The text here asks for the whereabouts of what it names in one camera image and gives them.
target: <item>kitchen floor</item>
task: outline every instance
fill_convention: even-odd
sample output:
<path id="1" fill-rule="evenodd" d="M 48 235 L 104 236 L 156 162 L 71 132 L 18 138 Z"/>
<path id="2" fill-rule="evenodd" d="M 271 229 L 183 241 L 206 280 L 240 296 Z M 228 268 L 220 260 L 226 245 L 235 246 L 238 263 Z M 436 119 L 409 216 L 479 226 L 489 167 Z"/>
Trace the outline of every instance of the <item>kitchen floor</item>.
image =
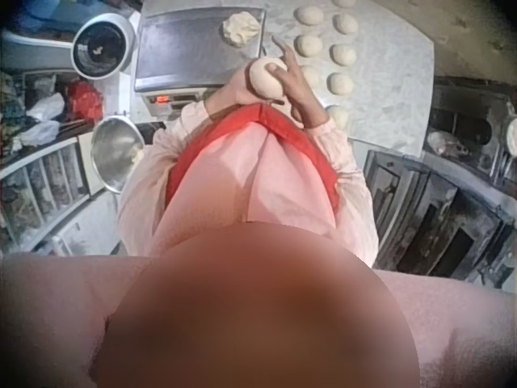
<path id="1" fill-rule="evenodd" d="M 517 85 L 517 26 L 490 0 L 374 0 L 435 42 L 435 74 Z"/>

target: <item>cabinet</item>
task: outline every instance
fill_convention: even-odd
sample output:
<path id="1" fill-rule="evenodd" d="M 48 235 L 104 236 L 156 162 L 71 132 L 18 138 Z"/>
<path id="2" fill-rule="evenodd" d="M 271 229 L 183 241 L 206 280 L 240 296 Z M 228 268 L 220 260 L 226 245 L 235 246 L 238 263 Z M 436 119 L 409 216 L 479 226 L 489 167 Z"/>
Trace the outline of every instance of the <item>cabinet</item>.
<path id="1" fill-rule="evenodd" d="M 51 145 L 0 171 L 0 252 L 32 251 L 89 198 L 77 139 Z"/>

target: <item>sleeve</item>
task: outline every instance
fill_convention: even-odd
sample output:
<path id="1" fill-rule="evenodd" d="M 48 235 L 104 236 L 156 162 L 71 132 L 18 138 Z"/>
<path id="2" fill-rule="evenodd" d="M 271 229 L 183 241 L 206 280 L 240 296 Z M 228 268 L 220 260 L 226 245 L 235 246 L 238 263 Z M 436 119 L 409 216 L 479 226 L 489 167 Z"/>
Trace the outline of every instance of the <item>sleeve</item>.
<path id="1" fill-rule="evenodd" d="M 338 173 L 340 201 L 336 226 L 340 237 L 347 248 L 371 268 L 379 252 L 372 195 L 363 172 L 355 163 L 348 136 L 337 129 L 333 119 L 308 133 Z"/>
<path id="2" fill-rule="evenodd" d="M 169 171 L 191 139 L 209 123 L 204 102 L 191 103 L 144 148 L 144 157 L 128 178 L 120 199 L 119 235 L 130 255 L 146 254 L 165 210 Z"/>

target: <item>hand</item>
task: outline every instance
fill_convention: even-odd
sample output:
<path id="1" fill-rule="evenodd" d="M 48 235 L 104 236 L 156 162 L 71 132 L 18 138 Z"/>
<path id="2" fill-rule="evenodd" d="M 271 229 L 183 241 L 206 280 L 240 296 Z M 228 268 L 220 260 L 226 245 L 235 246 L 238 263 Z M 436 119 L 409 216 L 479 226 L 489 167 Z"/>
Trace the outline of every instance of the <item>hand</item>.
<path id="1" fill-rule="evenodd" d="M 204 106 L 212 118 L 219 113 L 237 108 L 239 105 L 266 102 L 265 99 L 256 95 L 251 87 L 250 66 L 252 63 L 251 61 L 237 70 L 226 85 L 205 101 Z"/>
<path id="2" fill-rule="evenodd" d="M 282 59 L 288 71 L 272 63 L 266 65 L 266 70 L 282 83 L 285 95 L 292 105 L 292 117 L 303 123 L 305 128 L 316 128 L 326 123 L 329 115 L 305 80 L 292 48 L 276 37 L 273 37 L 273 42 L 284 52 Z"/>

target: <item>stainless steel scale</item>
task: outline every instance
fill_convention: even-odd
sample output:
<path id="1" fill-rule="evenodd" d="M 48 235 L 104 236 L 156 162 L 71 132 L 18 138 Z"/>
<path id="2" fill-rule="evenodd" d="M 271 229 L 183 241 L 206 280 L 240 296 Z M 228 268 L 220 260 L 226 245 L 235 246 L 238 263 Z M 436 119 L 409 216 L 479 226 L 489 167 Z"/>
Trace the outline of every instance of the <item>stainless steel scale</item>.
<path id="1" fill-rule="evenodd" d="M 222 35 L 231 15 L 247 11 L 262 25 L 247 46 L 235 48 Z M 143 21 L 135 92 L 151 116 L 167 118 L 225 85 L 233 72 L 260 55 L 266 11 L 213 7 L 168 12 Z"/>

